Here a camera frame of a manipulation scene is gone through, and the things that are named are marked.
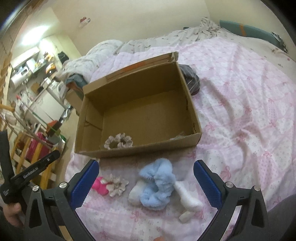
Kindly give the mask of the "person's left hand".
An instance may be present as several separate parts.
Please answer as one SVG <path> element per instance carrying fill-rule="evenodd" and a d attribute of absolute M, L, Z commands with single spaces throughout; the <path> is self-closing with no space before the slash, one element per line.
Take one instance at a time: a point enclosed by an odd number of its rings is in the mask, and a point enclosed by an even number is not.
<path fill-rule="evenodd" d="M 17 228 L 23 228 L 23 223 L 20 219 L 20 213 L 22 212 L 22 207 L 19 203 L 6 204 L 3 207 L 3 212 L 6 220 Z"/>

